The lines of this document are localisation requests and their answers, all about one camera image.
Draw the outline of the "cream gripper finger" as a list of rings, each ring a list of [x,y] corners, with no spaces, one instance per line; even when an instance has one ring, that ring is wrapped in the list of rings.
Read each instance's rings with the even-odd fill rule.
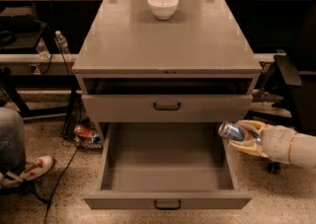
[[[264,158],[268,157],[268,155],[263,151],[263,148],[259,146],[257,143],[251,146],[244,146],[244,145],[239,145],[230,141],[229,144],[243,153],[246,153],[252,156],[264,157]]]
[[[243,128],[246,135],[259,135],[269,128],[267,124],[257,120],[238,120],[236,124]]]

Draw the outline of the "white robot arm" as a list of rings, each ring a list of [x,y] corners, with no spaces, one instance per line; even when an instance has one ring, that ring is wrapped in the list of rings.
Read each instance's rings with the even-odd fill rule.
[[[228,142],[237,150],[253,156],[265,157],[274,162],[316,171],[315,136],[257,120],[239,120],[236,124],[261,137],[260,143],[250,135],[247,135],[242,142],[229,139]]]

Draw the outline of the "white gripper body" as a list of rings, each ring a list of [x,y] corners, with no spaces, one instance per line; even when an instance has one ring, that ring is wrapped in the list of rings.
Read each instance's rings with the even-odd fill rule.
[[[274,162],[289,164],[289,148],[296,131],[277,125],[262,131],[262,148]]]

